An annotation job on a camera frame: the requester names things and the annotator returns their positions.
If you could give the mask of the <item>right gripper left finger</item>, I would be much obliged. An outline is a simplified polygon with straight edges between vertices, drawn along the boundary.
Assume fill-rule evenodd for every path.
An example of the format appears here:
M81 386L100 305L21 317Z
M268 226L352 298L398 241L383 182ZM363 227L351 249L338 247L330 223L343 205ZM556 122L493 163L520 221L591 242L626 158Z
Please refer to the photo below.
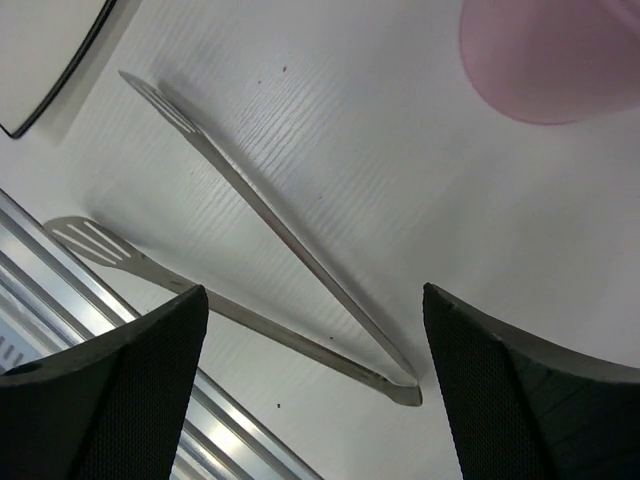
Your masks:
M2 374L2 478L169 478L207 322L195 286Z

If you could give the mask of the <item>steel food tongs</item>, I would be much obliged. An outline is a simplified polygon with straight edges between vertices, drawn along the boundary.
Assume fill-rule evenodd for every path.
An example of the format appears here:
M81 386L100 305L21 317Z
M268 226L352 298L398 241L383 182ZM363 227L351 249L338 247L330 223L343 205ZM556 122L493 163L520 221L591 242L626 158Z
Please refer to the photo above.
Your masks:
M394 362L408 375L415 377L413 367L399 348L232 166L225 153L210 140L200 126L185 115L169 97L148 82L124 71L120 76L221 174ZM126 272L176 294L194 286L193 281L160 265L91 219L80 216L58 217L45 222L43 228L67 249L103 267ZM417 380L411 384L393 381L219 293L208 290L206 294L209 309L214 313L375 390L398 405L418 407L423 404L423 395Z

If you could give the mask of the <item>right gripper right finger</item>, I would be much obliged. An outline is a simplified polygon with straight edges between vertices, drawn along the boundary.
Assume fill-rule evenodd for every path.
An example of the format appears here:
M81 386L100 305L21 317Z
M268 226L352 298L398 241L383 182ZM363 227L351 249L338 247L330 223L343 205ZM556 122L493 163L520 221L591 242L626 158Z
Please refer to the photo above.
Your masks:
M636 479L639 371L426 284L423 321L465 479Z

